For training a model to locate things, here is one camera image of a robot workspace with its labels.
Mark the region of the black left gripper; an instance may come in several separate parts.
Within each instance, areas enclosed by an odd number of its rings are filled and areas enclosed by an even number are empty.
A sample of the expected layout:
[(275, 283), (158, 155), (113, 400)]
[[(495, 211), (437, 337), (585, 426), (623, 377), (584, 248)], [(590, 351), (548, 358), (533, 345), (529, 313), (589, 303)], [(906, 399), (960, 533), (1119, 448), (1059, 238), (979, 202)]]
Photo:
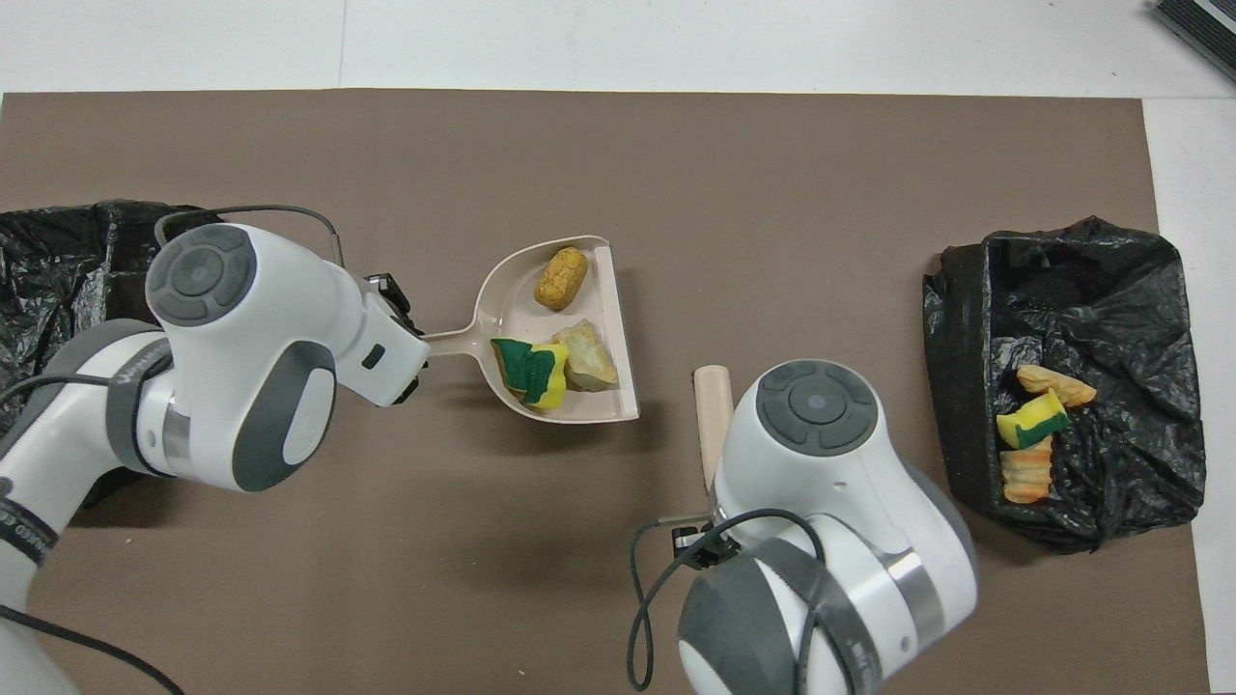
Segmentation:
[[(423, 338), (425, 335), (425, 333), (420, 328), (418, 328), (415, 322), (413, 320), (410, 312), (412, 310), (410, 303), (403, 301), (403, 291), (400, 289), (400, 286), (393, 278), (392, 275), (389, 273), (368, 275), (365, 277), (365, 281), (368, 286), (368, 289), (372, 293), (378, 294), (379, 298), (382, 298), (384, 303), (387, 303), (393, 309), (393, 312), (396, 312), (397, 320), (400, 322), (407, 330), (409, 330), (413, 335), (418, 338)], [(419, 377), (420, 375), (415, 375), (414, 378), (412, 378), (410, 382), (405, 385), (405, 388), (403, 388), (399, 396), (397, 397), (396, 404), (400, 404), (407, 399), (410, 399), (410, 397), (417, 391), (420, 383)]]

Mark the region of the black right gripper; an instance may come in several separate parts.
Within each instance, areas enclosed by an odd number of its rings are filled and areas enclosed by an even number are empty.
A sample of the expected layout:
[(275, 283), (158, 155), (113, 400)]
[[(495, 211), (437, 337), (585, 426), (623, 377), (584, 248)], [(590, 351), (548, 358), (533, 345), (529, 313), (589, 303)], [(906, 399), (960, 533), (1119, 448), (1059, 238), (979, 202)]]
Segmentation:
[(737, 556), (742, 547), (726, 532), (714, 532), (713, 519), (686, 519), (671, 529), (674, 559), (692, 570), (707, 570)]

